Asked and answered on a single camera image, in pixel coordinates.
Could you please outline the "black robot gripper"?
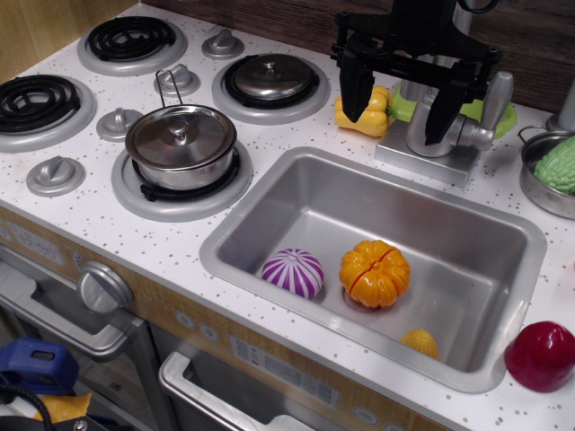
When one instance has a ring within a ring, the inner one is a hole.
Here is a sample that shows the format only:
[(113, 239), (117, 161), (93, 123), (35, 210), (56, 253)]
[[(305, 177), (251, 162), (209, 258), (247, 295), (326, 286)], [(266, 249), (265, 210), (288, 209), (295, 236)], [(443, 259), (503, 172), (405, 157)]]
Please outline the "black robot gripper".
[(346, 117), (357, 123), (367, 108), (374, 72), (434, 86), (440, 90), (429, 110), (425, 145), (439, 144), (465, 100), (486, 95), (491, 69), (501, 60), (496, 48), (459, 29), (455, 15), (487, 13), (496, 4), (394, 1), (389, 13), (336, 14), (332, 58), (340, 68)]

